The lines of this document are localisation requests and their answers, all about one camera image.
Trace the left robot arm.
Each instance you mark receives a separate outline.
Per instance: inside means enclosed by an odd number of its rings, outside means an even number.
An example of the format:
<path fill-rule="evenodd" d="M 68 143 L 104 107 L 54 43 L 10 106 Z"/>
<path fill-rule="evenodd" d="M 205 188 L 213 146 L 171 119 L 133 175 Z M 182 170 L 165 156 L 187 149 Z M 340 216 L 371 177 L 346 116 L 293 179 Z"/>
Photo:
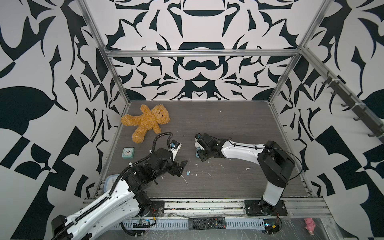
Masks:
<path fill-rule="evenodd" d="M 146 189 L 169 173 L 180 177 L 187 161 L 174 161 L 177 150 L 158 149 L 125 168 L 112 187 L 80 211 L 52 221 L 54 240 L 95 240 L 124 220 L 144 217 L 152 201 Z"/>

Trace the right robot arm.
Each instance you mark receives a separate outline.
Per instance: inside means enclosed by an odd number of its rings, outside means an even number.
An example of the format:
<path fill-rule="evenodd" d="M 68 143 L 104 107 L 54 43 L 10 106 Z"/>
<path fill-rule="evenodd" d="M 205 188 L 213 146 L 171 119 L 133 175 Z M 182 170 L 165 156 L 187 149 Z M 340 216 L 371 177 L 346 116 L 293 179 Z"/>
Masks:
<path fill-rule="evenodd" d="M 259 165 L 267 179 L 262 205 L 270 208 L 278 204 L 296 166 L 291 156 L 273 141 L 265 145 L 250 145 L 224 139 L 199 138 L 195 140 L 195 147 L 202 162 L 210 158 L 237 159 Z"/>

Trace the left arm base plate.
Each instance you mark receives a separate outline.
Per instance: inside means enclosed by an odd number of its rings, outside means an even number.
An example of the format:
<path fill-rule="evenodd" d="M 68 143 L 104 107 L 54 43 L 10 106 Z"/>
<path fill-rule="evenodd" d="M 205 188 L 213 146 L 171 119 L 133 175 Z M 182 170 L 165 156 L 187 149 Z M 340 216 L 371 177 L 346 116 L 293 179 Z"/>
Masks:
<path fill-rule="evenodd" d="M 165 201 L 152 201 L 149 217 L 161 218 L 164 216 Z"/>

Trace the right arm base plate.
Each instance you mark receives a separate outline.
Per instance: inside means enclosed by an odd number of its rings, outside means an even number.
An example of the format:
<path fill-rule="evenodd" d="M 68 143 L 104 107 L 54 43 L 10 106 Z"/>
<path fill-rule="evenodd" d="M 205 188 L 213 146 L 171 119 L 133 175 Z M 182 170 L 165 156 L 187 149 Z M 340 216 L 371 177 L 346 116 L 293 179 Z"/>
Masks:
<path fill-rule="evenodd" d="M 288 211 L 283 200 L 279 200 L 275 206 L 268 204 L 263 199 L 261 200 L 245 200 L 245 210 L 249 217 L 260 216 L 287 216 Z"/>

